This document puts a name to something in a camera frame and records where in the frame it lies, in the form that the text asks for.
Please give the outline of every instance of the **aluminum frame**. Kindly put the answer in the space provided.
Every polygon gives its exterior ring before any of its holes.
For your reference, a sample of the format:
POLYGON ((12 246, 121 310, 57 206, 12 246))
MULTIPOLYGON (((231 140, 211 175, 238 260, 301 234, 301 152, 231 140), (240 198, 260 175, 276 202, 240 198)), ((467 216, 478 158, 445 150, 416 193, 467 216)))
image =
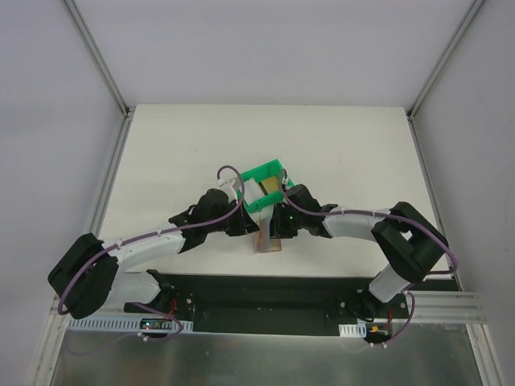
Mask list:
MULTIPOLYGON (((118 136, 114 143, 111 157, 109 158, 104 181, 101 184, 101 189, 96 200, 95 211, 89 222, 88 232, 98 233, 100 231, 109 197, 113 190, 116 173, 122 159, 123 148, 129 135, 132 116, 133 111, 130 109, 127 116, 123 119, 122 126, 118 130, 118 136)), ((54 304, 43 330, 43 339, 39 343, 36 357, 33 359, 28 373, 27 384, 31 386, 48 386, 52 381, 52 374, 59 356, 64 332, 70 320, 72 320, 69 315, 62 317, 57 314, 57 302, 58 299, 55 297, 54 304)))
MULTIPOLYGON (((95 40, 74 0, 60 1, 70 16, 74 27, 76 28, 77 34, 82 40, 84 48, 88 52, 90 59, 95 65, 99 76, 104 81, 107 89, 109 90, 109 93, 111 94, 124 117, 122 127, 119 130, 117 140, 109 160, 109 165, 105 173, 104 181, 101 185, 101 192, 97 199, 97 205, 93 213, 93 218, 91 219, 89 225, 90 232, 99 232, 102 221, 104 219, 107 203, 109 202, 109 196, 113 188, 117 168, 122 158, 123 147, 129 133, 130 123, 132 121, 132 113, 134 112, 134 109, 130 109, 125 103, 125 100, 118 86, 116 85, 116 82, 114 81, 114 78, 107 64, 105 63, 98 49, 98 46, 95 43, 95 40)), ((488 0, 472 1, 455 32, 450 38, 448 44, 444 48, 443 53, 436 61, 435 66, 433 67, 429 77, 422 87, 422 90, 414 101, 413 107, 407 113, 410 129, 414 137, 415 148, 421 163, 422 173, 424 175, 424 179, 426 180, 427 190, 430 195, 431 205, 433 207, 433 211, 438 222, 438 227, 441 232, 443 231, 443 226, 433 192, 431 176, 426 166, 422 149, 418 143, 416 131, 413 126, 413 118, 420 110, 426 97, 431 92, 431 89, 434 87, 439 76, 442 74, 451 57, 455 53, 459 43, 467 34, 470 26, 472 25, 472 22, 487 1, 488 0)), ((438 292, 437 294, 431 294, 428 292, 423 292, 421 294, 421 291, 417 291, 415 294, 415 299, 418 305, 417 309, 415 310, 414 322, 457 322, 460 324, 467 324, 474 355, 476 356, 476 362, 478 364, 478 368, 480 369, 481 379, 483 380, 484 384, 494 386, 505 384, 495 350, 492 345, 488 326, 485 324, 487 321, 479 303, 479 298, 474 293, 438 292)), ((102 310, 101 313, 119 315, 121 311, 116 309, 102 310)), ((33 361, 29 371, 28 384, 38 386, 48 386, 50 384, 53 370, 58 358, 60 345, 63 341, 64 332, 66 330, 65 327, 68 326, 70 321, 71 318, 69 316, 61 317, 56 313, 55 300, 54 306, 50 311, 44 328, 43 340, 40 342, 35 360, 33 361)))

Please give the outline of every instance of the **cable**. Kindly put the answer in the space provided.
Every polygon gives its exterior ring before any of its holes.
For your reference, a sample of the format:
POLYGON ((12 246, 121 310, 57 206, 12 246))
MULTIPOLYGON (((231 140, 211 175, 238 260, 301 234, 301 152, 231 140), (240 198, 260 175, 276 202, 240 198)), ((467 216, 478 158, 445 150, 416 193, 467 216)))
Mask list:
POLYGON ((388 339, 387 343, 393 342, 399 336, 404 334, 404 332, 406 331, 406 328, 410 325, 411 320, 413 319, 413 315, 415 314, 415 296, 410 291, 403 291, 403 293, 405 295, 410 295, 410 298, 411 298, 410 314, 408 315, 408 319, 406 320, 406 323, 404 323, 404 326, 401 327, 401 330, 399 330, 397 334, 395 334, 390 339, 388 339))
POLYGON ((458 259, 456 258, 455 254, 436 235, 434 235, 431 231, 429 231, 426 227, 422 226, 417 221, 414 221, 412 219, 407 219, 406 217, 402 217, 402 216, 391 215, 389 213, 382 213, 379 211, 362 211, 359 209, 344 209, 343 211, 326 211, 326 212, 324 212, 324 211, 323 212, 307 211, 306 209, 300 207, 299 205, 297 205, 296 203, 291 201, 291 199, 286 195, 286 192, 282 188, 282 179, 287 177, 287 175, 288 174, 286 173, 286 169, 282 169, 279 172, 279 175, 278 175, 279 191, 281 191, 282 197, 284 197, 286 202, 290 206, 297 209, 298 211, 300 211, 306 215, 309 215, 309 216, 327 217, 327 216, 338 216, 338 215, 364 215, 364 216, 371 216, 371 217, 381 217, 381 218, 386 218, 386 219, 391 219, 391 220, 400 221, 402 223, 406 223, 408 225, 411 225, 412 227, 417 228, 424 235, 431 238, 451 259, 452 264, 451 264, 451 267, 449 270, 447 270, 447 271, 431 271, 427 274, 427 276, 455 273, 458 270, 459 263, 458 263, 458 259))
MULTIPOLYGON (((224 214, 223 216, 221 216, 221 217, 219 217, 217 219, 209 220, 209 221, 204 221, 203 223, 198 223, 198 224, 188 224, 188 225, 182 225, 180 227, 168 228, 168 229, 165 229, 165 230, 161 231, 161 234, 167 234, 167 233, 172 233, 172 232, 177 232, 177 231, 183 231, 185 229, 193 229, 193 228, 199 228, 199 227, 205 227, 205 226, 208 226, 208 225, 213 225, 213 224, 216 224, 216 223, 219 223, 221 221, 224 221, 224 220, 228 219, 230 216, 232 216, 234 213, 236 213, 236 211, 238 209, 240 209, 240 206, 243 204, 243 196, 245 195, 245 184, 243 183, 243 178, 241 177, 240 172, 235 167, 230 166, 230 165, 224 165, 216 173, 216 176, 217 176, 218 179, 220 179, 220 173, 224 169, 232 170, 236 174, 237 178, 240 180, 240 184, 241 184, 241 198, 238 200, 236 206, 233 209, 231 209, 228 213, 224 214)), ((63 309, 64 302, 66 301, 66 298, 68 297, 68 295, 72 291, 73 286, 78 282, 78 280, 80 279, 82 274, 90 266, 95 264, 95 262, 98 259, 100 259, 106 253, 109 253, 109 252, 113 251, 116 248, 125 247, 126 245, 135 243, 136 241, 145 240, 145 239, 148 239, 150 237, 154 237, 154 236, 158 236, 158 235, 159 235, 158 232, 149 232, 149 233, 144 233, 144 234, 139 235, 139 236, 131 237, 130 239, 122 241, 120 244, 114 244, 114 245, 111 245, 108 248, 104 248, 99 253, 97 253, 95 256, 91 257, 88 261, 86 261, 84 263, 84 265, 82 267, 80 267, 80 269, 77 271, 75 276, 72 278, 72 280, 70 280, 70 282, 68 283, 68 285, 64 289, 63 294, 61 295, 61 297, 59 299, 59 304, 57 305, 57 313, 59 315, 66 315, 69 312, 68 310, 64 310, 63 309)))
MULTIPOLYGON (((238 211, 240 209, 241 205, 243 204, 243 198, 244 198, 244 195, 245 195, 245 185, 244 185, 244 182, 243 182, 243 178, 241 177, 240 172, 235 167, 230 166, 230 165, 224 165, 216 173, 216 176, 217 176, 218 179, 220 179, 221 171, 223 171, 225 169, 232 170, 236 174, 237 178, 240 181, 240 185, 241 185, 241 198, 238 200, 236 206, 233 209, 231 209, 228 213, 226 213, 225 215, 223 215, 223 216, 221 216, 221 217, 219 217, 217 219, 209 220, 209 221, 204 221, 203 223, 198 223, 198 224, 189 224, 189 225, 183 225, 183 226, 180 226, 180 227, 173 227, 173 228, 165 229, 165 230, 161 231, 161 234, 163 234, 163 233, 167 234, 167 233, 182 231, 182 230, 185 230, 185 229, 193 229, 193 228, 199 228, 199 227, 205 227, 205 226, 208 226, 208 225, 213 225, 213 224, 216 224, 216 223, 219 223, 221 221, 224 221, 224 220, 228 219, 230 216, 232 216, 234 213, 236 213, 236 211, 238 211)), ((95 256, 91 257, 88 261, 85 262, 85 264, 82 267, 80 267, 80 269, 77 271, 75 276, 72 278, 72 280, 70 280, 70 282, 68 283, 68 285, 64 289, 63 294, 61 295, 61 297, 59 299, 59 304, 57 306, 57 313, 59 315, 66 315, 69 312, 68 310, 64 310, 64 308, 63 308, 64 307, 64 302, 66 301, 66 298, 68 297, 68 295, 72 291, 73 286, 77 283, 77 281, 82 276, 82 274, 90 266, 95 264, 95 262, 98 259, 100 259, 106 253, 109 253, 109 252, 113 251, 116 248, 120 248, 122 246, 126 246, 128 244, 135 243, 136 241, 144 240, 144 239, 147 239, 147 238, 150 238, 150 237, 154 237, 154 236, 158 236, 158 235, 159 234, 157 232, 149 232, 149 233, 145 233, 143 235, 131 237, 130 239, 122 241, 120 244, 114 244, 114 245, 111 245, 108 248, 104 248, 99 253, 97 253, 95 256)), ((168 315, 168 314, 164 314, 164 313, 159 312, 157 310, 154 310, 154 309, 152 309, 150 307, 144 306, 141 303, 133 303, 133 304, 135 304, 136 306, 138 306, 139 308, 141 308, 143 310, 151 312, 152 314, 161 315, 164 318, 170 319, 171 321, 175 322, 179 326, 179 330, 177 332, 175 332, 174 334, 169 334, 165 338, 151 338, 151 337, 149 337, 149 340, 160 341, 160 340, 172 339, 173 337, 178 335, 183 330, 183 324, 179 320, 175 319, 173 316, 168 315)), ((121 339, 122 339, 122 337, 119 337, 118 339, 115 339, 112 343, 110 343, 110 344, 108 344, 106 346, 110 346, 111 344, 114 344, 114 343, 118 342, 121 339)))
POLYGON ((406 320, 406 323, 404 323, 404 325, 401 327, 401 329, 398 331, 397 334, 395 334, 394 336, 392 336, 390 339, 388 339, 386 342, 383 342, 383 343, 380 343, 380 344, 373 344, 373 343, 370 343, 369 345, 367 346, 364 346, 364 347, 361 347, 357 350, 350 350, 349 347, 346 347, 343 342, 340 340, 340 345, 342 346, 342 348, 344 350, 346 350, 346 352, 350 353, 350 354, 359 354, 369 348, 374 348, 374 347, 384 347, 386 348, 391 342, 393 342, 394 340, 398 339, 399 336, 401 336, 402 334, 404 334, 406 332, 406 329, 408 328, 408 326, 411 324, 411 321, 413 320, 413 316, 415 314, 415 296, 410 292, 410 291, 402 291, 405 295, 409 295, 410 298, 411 298, 411 310, 410 310, 410 313, 408 315, 408 319, 406 320))

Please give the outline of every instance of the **white wall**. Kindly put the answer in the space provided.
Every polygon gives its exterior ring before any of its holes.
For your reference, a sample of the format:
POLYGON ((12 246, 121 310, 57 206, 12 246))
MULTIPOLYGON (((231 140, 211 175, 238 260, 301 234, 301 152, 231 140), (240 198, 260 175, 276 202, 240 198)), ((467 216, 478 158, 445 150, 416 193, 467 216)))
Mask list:
POLYGON ((60 2, 2 2, 0 57, 0 384, 16 386, 121 118, 60 2))
POLYGON ((415 121, 459 277, 515 384, 515 2, 487 2, 415 121))
POLYGON ((471 0, 78 0, 127 103, 410 107, 471 0))

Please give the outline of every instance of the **black robot arm segment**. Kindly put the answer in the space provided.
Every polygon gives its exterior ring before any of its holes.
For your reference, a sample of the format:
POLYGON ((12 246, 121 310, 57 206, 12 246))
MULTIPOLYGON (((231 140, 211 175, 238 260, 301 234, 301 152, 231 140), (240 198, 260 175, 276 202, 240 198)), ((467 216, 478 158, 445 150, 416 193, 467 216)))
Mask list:
POLYGON ((155 258, 185 252, 204 243, 211 232, 225 232, 229 236, 256 232, 258 226, 250 219, 243 207, 239 207, 226 220, 217 218, 229 213, 237 205, 235 199, 219 189, 211 189, 197 205, 169 219, 169 224, 150 230, 144 236, 136 236, 130 244, 122 240, 98 240, 92 233, 79 237, 48 275, 48 282, 57 295, 63 293, 80 269, 101 253, 94 265, 88 267, 76 280, 64 305, 74 318, 91 315, 107 303, 160 301, 164 291, 159 274, 126 273, 127 269, 147 263, 155 258), (180 232, 165 233, 167 228, 200 224, 213 220, 213 224, 180 232))

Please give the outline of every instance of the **silver metal surface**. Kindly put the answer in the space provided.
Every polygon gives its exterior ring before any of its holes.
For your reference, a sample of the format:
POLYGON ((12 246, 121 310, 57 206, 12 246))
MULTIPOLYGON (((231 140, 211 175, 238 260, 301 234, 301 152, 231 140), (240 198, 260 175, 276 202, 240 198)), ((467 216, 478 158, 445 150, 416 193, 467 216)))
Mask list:
MULTIPOLYGON (((412 291, 416 323, 485 324, 483 307, 471 292, 412 291)), ((411 309, 411 298, 406 300, 411 309)))
POLYGON ((483 384, 488 386, 505 385, 488 326, 468 325, 467 331, 483 384))
POLYGON ((32 361, 28 374, 30 386, 47 386, 52 380, 57 358, 63 342, 66 326, 70 321, 68 316, 51 314, 43 330, 43 341, 39 343, 35 359, 32 361))
POLYGON ((424 103, 424 100, 427 98, 427 95, 429 94, 429 92, 435 85, 436 81, 442 74, 443 69, 446 67, 450 58, 454 54, 456 48, 459 46, 459 42, 461 42, 461 39, 465 36, 468 29, 472 25, 472 22, 474 21, 479 11, 487 1, 488 0, 473 0, 471 5, 467 8, 465 15, 462 17, 461 21, 459 22, 459 25, 452 34, 451 39, 443 49, 443 52, 436 61, 435 66, 431 70, 431 73, 427 78, 426 83, 423 85, 422 90, 418 94, 417 98, 415 99, 415 102, 413 103, 413 106, 409 110, 410 119, 413 119, 414 116, 417 115, 417 112, 420 110, 420 107, 424 103))
POLYGON ((121 113, 125 116, 128 112, 127 103, 125 103, 123 96, 120 93, 120 89, 114 81, 111 71, 105 64, 104 58, 102 57, 98 49, 98 46, 95 43, 95 40, 84 21, 84 18, 80 14, 79 8, 77 7, 74 0, 61 0, 61 2, 64 6, 64 9, 67 11, 70 18, 72 19, 73 25, 76 28, 77 33, 80 36, 80 39, 82 40, 82 43, 84 44, 89 57, 93 61, 93 64, 98 71, 98 74, 104 81, 105 86, 107 87, 109 93, 118 105, 118 108, 120 109, 121 113))
MULTIPOLYGON (((86 352, 121 335, 67 331, 67 344, 86 352)), ((185 334, 144 343, 129 336, 94 355, 62 349, 59 363, 55 386, 482 384, 466 327, 427 324, 411 325, 386 349, 339 337, 185 334)))

